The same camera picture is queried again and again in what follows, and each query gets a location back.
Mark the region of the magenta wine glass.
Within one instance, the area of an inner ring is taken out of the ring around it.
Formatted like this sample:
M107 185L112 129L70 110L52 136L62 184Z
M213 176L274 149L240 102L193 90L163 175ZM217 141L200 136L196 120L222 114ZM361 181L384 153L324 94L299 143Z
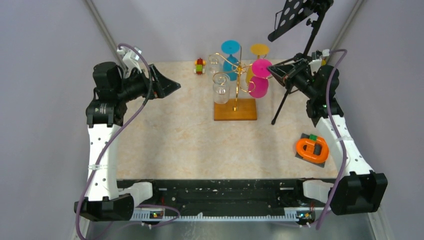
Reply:
M252 77L248 83L248 93L255 99L263 98L269 88L268 77L271 76L271 72L268 70L272 63L264 58L259 58L254 61L250 67Z

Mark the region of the yellow wine glass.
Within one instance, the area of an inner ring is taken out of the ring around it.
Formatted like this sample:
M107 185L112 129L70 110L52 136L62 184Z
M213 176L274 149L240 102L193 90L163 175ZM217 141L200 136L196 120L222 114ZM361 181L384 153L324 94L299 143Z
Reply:
M256 59L265 58L267 54L270 52L270 48L268 45L263 43L255 43L250 47L250 51L252 54L256 55ZM245 82L249 85L254 73L252 71L252 67L249 66L246 73Z

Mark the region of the clear glass front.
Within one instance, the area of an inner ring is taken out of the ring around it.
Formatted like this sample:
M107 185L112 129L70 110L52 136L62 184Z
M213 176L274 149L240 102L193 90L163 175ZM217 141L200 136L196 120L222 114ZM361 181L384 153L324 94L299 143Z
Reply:
M230 77L226 73L213 75L213 101L216 104L226 104L230 99Z

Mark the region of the clear glass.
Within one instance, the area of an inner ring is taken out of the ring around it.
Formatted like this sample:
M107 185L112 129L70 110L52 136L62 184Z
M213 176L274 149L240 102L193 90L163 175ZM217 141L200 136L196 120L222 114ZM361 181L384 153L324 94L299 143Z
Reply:
M230 77L226 73L213 75L213 101L216 104L226 104L230 99Z
M220 57L217 54L208 56L208 74L212 77L214 74L221 71Z

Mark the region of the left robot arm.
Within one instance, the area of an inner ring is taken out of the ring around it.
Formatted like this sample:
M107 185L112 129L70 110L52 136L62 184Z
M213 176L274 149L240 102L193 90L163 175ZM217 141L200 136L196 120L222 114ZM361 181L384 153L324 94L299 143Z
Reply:
M93 68L93 99L85 110L90 143L87 187L82 200L74 204L74 212L90 221L128 221L142 202L149 207L160 202L161 194L150 182L134 183L122 190L117 182L118 135L128 125L124 121L127 103L139 97L163 99L181 88L154 64L148 67L148 76L134 67L127 78L112 61Z

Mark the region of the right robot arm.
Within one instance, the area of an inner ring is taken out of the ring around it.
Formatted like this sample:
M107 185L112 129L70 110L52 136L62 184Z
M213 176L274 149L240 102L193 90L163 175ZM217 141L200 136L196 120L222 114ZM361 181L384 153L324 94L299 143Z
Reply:
M306 112L328 148L340 176L333 184L308 179L293 192L299 206L312 200L328 203L335 215L376 212L388 186L384 173L376 173L365 161L353 140L344 118L344 112L335 98L339 86L339 70L331 65L310 71L305 60L288 65L275 64L270 74L287 90L296 87L308 100Z

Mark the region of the blue wine glass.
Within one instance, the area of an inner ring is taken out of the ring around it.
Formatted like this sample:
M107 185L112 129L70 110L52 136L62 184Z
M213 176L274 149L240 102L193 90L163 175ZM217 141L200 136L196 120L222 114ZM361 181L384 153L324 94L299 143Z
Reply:
M235 40L227 40L221 45L221 51L228 55L226 60L223 61L222 71L226 72L230 81L237 80L237 67L235 65L239 64L239 60L234 56L234 54L236 54L240 48L240 44Z

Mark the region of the colourful toy car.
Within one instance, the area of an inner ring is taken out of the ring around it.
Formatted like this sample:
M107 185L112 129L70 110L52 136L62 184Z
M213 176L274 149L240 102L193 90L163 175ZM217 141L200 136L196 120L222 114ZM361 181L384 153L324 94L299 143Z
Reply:
M204 59L202 59L200 57L197 60L195 60L194 66L195 66L195 68L194 68L193 72L195 74L197 74L197 75L205 74L205 72L206 72L206 69L205 69L206 61Z

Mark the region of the clear hanging glass back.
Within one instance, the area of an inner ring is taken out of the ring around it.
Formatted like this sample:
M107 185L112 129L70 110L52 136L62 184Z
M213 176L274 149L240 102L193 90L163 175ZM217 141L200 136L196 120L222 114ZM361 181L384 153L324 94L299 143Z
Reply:
M221 71L220 57L217 54L208 56L208 74L212 77L214 74Z

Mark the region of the black music stand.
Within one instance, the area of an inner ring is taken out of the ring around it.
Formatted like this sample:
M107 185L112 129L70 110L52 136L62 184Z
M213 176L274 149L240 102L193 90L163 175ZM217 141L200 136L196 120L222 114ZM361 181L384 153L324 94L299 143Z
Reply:
M267 39L273 43L282 40L299 40L292 46L293 57L279 62L275 65L286 65L296 62L299 59L312 60L312 46L328 10L333 6L332 0L287 0L282 10L275 14L274 30ZM317 72L312 72L314 78L313 85L318 90L318 94L304 94L308 100L306 111L313 123L317 123L320 117L327 117L328 104L325 101L325 85L328 82L331 66L321 66ZM282 111L283 105L290 94L284 93L279 107L271 121L274 125Z

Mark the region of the orange tape dispenser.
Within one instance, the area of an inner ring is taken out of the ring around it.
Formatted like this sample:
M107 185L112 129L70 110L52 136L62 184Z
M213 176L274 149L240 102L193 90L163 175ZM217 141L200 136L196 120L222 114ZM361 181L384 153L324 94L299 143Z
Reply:
M330 149L321 136L302 133L294 145L295 157L324 168L330 155Z

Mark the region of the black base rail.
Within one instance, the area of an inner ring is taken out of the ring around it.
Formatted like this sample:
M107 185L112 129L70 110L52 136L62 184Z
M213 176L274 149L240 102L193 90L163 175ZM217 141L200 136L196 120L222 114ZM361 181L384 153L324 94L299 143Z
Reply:
M143 204L177 209L180 219L282 219L291 210L318 211L324 203L307 198L302 178L151 179L153 195Z

